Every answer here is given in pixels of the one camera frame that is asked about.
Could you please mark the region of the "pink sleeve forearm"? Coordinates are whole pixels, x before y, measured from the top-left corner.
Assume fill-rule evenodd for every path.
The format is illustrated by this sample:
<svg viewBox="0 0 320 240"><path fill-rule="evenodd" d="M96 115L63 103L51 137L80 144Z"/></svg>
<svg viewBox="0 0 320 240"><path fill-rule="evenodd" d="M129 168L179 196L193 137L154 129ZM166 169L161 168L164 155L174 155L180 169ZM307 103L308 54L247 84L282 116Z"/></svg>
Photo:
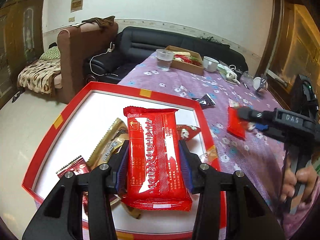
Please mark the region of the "pink sleeve forearm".
<svg viewBox="0 0 320 240"><path fill-rule="evenodd" d="M319 177L317 177L315 187L308 198L308 201L302 202L297 207L296 213L285 213L283 218L283 230L286 239L298 236L298 232L303 230L304 226L311 225L309 220L319 211Z"/></svg>

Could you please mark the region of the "right hand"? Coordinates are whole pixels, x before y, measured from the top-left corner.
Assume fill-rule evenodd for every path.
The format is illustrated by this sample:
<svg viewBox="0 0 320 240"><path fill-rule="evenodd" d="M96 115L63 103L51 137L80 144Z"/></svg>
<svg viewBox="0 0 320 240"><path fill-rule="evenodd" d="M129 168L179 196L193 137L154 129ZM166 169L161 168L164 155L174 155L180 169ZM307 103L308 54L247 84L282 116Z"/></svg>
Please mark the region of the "right hand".
<svg viewBox="0 0 320 240"><path fill-rule="evenodd" d="M285 202L288 197L292 198L295 194L295 185L297 183L301 183L305 185L305 189L300 202L307 202L313 192L318 177L313 166L310 165L308 167L301 168L296 174L294 174L291 171L291 163L288 161L284 171L285 173L280 201Z"/></svg>

